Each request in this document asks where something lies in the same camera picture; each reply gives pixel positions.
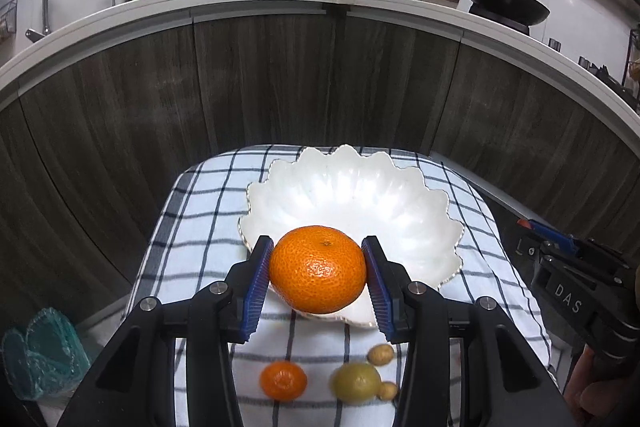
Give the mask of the person right hand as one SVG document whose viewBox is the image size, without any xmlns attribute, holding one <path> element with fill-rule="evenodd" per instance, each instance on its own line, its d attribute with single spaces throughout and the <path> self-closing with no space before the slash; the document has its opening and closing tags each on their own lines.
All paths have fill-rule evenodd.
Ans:
<svg viewBox="0 0 640 427">
<path fill-rule="evenodd" d="M 621 379 L 597 379 L 596 352 L 585 346 L 563 397 L 577 426 L 638 426 L 639 369 Z"/>
</svg>

